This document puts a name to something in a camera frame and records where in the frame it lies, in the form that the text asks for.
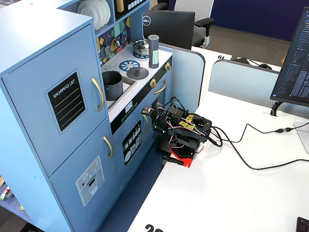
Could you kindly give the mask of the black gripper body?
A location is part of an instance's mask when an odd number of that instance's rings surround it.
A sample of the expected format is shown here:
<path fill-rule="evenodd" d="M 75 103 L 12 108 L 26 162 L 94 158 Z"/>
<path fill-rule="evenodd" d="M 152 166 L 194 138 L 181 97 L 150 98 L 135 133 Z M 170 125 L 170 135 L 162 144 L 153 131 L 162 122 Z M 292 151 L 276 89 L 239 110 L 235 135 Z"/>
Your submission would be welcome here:
<path fill-rule="evenodd" d="M 173 131 L 171 126 L 169 124 L 172 118 L 172 113 L 166 113 L 160 115 L 159 113 L 156 113 L 155 116 L 153 116 L 153 139 L 156 139 L 158 136 L 161 135 L 170 135 L 173 136 Z"/>

